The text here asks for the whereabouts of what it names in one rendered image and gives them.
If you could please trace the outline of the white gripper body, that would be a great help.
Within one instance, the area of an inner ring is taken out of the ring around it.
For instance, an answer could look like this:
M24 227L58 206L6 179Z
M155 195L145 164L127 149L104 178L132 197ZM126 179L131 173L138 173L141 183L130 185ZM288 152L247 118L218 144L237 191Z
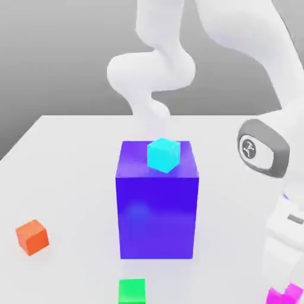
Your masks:
M304 210L287 198L278 199L266 222L264 264L297 264L304 259Z

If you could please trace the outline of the small magenta cube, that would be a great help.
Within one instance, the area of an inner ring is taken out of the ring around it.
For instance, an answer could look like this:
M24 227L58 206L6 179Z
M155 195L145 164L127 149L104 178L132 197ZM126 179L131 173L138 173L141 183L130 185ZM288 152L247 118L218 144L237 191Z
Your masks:
M279 293L274 288L270 288L267 294L266 304L297 304L304 294L304 290L290 283L284 293Z

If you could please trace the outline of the small cyan cube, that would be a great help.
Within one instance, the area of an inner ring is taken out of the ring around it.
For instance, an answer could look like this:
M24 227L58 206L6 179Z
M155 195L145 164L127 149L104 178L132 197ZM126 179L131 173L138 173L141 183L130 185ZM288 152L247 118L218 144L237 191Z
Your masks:
M147 145L147 166L169 173L180 163L181 143L159 138Z

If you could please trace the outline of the small green cube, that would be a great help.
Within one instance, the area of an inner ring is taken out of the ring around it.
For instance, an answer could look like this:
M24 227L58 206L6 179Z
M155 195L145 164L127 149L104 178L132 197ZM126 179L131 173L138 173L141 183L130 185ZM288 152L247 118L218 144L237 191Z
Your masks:
M118 304L146 304L145 279L119 280Z

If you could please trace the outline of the small orange cube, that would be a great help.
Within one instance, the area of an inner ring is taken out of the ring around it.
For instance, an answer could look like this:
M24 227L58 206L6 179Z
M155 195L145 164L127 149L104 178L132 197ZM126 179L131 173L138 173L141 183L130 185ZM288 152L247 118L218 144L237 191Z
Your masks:
M49 246L46 228L36 219L16 228L19 246L28 256L39 252Z

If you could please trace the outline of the large blue box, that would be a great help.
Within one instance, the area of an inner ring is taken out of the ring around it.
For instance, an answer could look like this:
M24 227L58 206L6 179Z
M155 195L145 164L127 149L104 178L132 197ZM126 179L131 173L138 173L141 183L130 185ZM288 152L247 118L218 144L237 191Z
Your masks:
M123 141L115 176L122 259L191 259L199 173L191 143L169 173L147 166L146 141Z

